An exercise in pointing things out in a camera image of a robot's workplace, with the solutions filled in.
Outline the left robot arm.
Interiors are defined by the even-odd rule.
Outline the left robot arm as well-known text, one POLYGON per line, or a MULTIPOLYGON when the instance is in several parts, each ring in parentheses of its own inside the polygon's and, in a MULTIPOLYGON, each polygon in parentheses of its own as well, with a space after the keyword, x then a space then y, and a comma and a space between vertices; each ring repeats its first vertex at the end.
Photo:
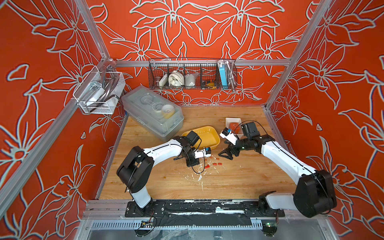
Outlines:
POLYGON ((191 131, 187 136, 175 136, 159 146, 146 149, 135 146, 130 150, 118 167, 117 176, 139 208, 146 208, 152 200, 147 183, 153 167, 168 159, 185 159, 188 168, 199 165, 200 159, 211 154, 210 148, 195 148, 195 144, 201 141, 197 133, 191 131))

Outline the yellow plastic tray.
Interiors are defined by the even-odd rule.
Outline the yellow plastic tray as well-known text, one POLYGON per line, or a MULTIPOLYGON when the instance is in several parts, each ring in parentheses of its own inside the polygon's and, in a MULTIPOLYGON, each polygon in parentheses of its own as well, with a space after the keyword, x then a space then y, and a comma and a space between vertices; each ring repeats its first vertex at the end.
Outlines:
MULTIPOLYGON (((202 140, 202 143, 198 141, 194 148, 196 149, 204 149, 204 148, 211 148, 214 150, 219 144, 220 144, 220 137, 217 131, 212 126, 204 126, 196 129, 192 129, 202 140)), ((188 133, 191 132, 191 130, 186 131, 182 134, 182 136, 187 136, 188 133)))

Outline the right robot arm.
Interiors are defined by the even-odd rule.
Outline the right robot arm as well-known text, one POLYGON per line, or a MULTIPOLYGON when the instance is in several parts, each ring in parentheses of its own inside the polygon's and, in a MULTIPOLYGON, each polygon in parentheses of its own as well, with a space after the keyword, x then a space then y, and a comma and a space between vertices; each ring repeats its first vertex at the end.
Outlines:
POLYGON ((277 214, 279 210, 294 210, 312 218, 328 214, 336 208, 337 198, 331 174, 305 164, 286 151, 270 135, 261 135, 256 125, 256 121, 242 124, 242 139, 233 130, 224 128, 220 136, 225 139, 227 148, 219 155, 232 160, 239 156, 241 151, 255 151, 275 163, 294 181, 294 193, 271 191, 260 195, 259 213, 268 216, 277 214))

